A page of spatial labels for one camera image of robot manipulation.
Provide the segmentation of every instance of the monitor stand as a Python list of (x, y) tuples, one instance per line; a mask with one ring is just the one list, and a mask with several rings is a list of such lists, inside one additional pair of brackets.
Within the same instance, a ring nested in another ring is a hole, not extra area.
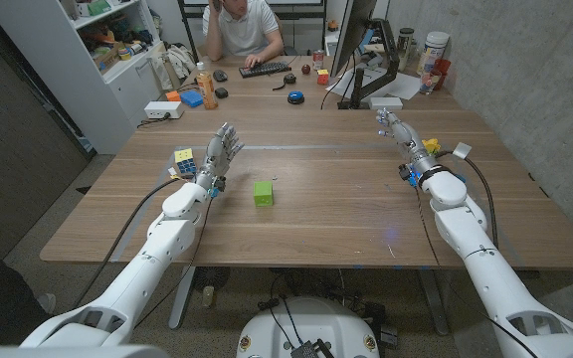
[(395, 38), (393, 37), (393, 32), (390, 29), (390, 24), (386, 20), (373, 19), (368, 25), (371, 29), (379, 29), (379, 33), (382, 34), (384, 51), (388, 57), (388, 71), (386, 71), (384, 76), (363, 87), (362, 82), (364, 81), (364, 69), (356, 69), (353, 93), (350, 96), (350, 101), (343, 101), (344, 98), (342, 98), (342, 101), (337, 103), (337, 108), (339, 109), (368, 109), (368, 104), (362, 103), (361, 101), (376, 90), (390, 84), (397, 77), (397, 69), (399, 69), (399, 55), (397, 55)]

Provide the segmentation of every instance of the plastic bottle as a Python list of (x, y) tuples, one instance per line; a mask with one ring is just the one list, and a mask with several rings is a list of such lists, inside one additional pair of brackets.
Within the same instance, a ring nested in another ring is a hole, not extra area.
[(398, 71), (406, 69), (406, 63), (410, 55), (410, 45), (413, 43), (414, 29), (403, 28), (399, 30), (399, 37), (397, 37), (397, 54), (399, 55), (399, 68)]
[(426, 45), (424, 45), (424, 52), (417, 67), (417, 75), (421, 75), (433, 69), (435, 60), (440, 59), (444, 55), (444, 49), (446, 48), (448, 39), (450, 39), (450, 35), (443, 32), (433, 31), (428, 34), (426, 37)]
[(211, 80), (211, 75), (205, 71), (205, 64), (199, 62), (196, 64), (196, 67), (198, 68), (196, 81), (198, 82), (200, 94), (203, 96), (203, 104), (205, 104), (206, 109), (214, 109), (218, 107), (218, 102), (214, 95), (214, 82)]

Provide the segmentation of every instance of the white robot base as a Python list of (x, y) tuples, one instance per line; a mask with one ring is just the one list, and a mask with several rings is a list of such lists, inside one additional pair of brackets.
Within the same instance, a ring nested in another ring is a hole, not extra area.
[[(379, 357), (373, 331), (350, 309), (319, 297), (287, 298), (286, 305), (302, 342), (315, 343), (321, 339), (326, 347), (330, 346), (333, 357)], [(272, 310), (290, 342), (299, 347), (285, 303), (281, 300)], [(276, 320), (268, 309), (252, 318), (240, 335), (236, 357), (290, 358), (290, 344)]]

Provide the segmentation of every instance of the white t-shirt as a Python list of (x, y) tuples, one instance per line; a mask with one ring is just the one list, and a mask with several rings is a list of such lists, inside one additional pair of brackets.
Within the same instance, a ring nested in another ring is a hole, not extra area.
[[(246, 56), (257, 54), (269, 44), (266, 34), (278, 29), (278, 22), (265, 0), (247, 0), (247, 14), (240, 20), (222, 7), (218, 17), (223, 39), (223, 54)], [(209, 30), (209, 6), (203, 14), (203, 34)]]

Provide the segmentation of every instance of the green cube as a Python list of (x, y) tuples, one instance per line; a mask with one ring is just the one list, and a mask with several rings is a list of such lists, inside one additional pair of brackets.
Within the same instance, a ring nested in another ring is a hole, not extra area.
[(254, 201), (256, 206), (271, 206), (274, 204), (274, 184), (270, 181), (254, 183)]

